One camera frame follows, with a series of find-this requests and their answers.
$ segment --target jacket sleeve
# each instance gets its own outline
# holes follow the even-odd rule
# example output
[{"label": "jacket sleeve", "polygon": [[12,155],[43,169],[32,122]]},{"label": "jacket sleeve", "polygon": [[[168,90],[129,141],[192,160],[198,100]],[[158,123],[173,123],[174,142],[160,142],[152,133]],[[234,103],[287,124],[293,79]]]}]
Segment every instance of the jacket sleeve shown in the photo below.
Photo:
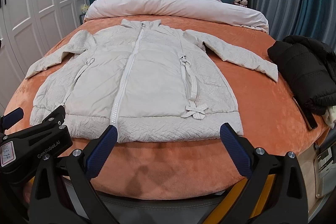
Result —
[{"label": "jacket sleeve", "polygon": [[262,59],[254,52],[226,43],[218,37],[207,33],[186,30],[184,36],[199,47],[204,43],[223,61],[229,61],[244,68],[260,71],[268,75],[275,82],[278,82],[277,65]]},{"label": "jacket sleeve", "polygon": [[92,34],[86,30],[81,30],[77,32],[66,45],[32,64],[28,69],[25,79],[29,79],[35,74],[44,71],[51,66],[60,64],[68,53],[81,54],[95,46],[96,41]]}]

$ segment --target white wardrobe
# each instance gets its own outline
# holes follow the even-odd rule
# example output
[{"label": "white wardrobe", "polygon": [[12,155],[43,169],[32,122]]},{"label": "white wardrobe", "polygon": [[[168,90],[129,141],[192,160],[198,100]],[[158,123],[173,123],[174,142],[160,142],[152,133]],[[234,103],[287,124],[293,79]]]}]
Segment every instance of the white wardrobe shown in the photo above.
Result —
[{"label": "white wardrobe", "polygon": [[80,25],[88,0],[1,0],[0,115],[31,64]]}]

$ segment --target yellow strip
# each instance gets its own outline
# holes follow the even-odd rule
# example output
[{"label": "yellow strip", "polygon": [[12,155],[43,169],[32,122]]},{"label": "yellow strip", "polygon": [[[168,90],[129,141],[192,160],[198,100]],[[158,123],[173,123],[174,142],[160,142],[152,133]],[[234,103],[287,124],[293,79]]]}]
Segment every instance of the yellow strip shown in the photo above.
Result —
[{"label": "yellow strip", "polygon": [[268,199],[269,193],[272,190],[274,179],[275,179],[275,175],[268,175],[264,188],[262,189],[258,202],[256,206],[254,207],[254,210],[250,218],[260,215],[261,212],[263,211],[266,201]]},{"label": "yellow strip", "polygon": [[247,179],[236,183],[222,202],[209,214],[203,224],[218,224],[235,203],[246,183]]}]

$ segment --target white label sticker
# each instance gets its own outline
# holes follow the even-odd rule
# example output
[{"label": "white label sticker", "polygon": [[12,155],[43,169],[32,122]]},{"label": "white label sticker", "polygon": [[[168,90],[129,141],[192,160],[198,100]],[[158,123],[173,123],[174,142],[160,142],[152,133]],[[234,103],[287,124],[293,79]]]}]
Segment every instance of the white label sticker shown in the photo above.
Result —
[{"label": "white label sticker", "polygon": [[6,143],[0,147],[1,151],[1,167],[16,160],[13,141]]}]

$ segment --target wooden floor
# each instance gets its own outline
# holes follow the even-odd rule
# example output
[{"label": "wooden floor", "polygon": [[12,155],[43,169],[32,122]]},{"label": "wooden floor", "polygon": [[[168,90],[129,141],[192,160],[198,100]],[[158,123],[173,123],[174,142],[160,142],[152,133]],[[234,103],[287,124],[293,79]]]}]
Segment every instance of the wooden floor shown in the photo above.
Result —
[{"label": "wooden floor", "polygon": [[303,174],[304,183],[306,185],[308,210],[310,211],[318,199],[315,197],[315,171],[314,160],[316,158],[314,145],[308,148],[305,152],[297,157],[301,171]]}]

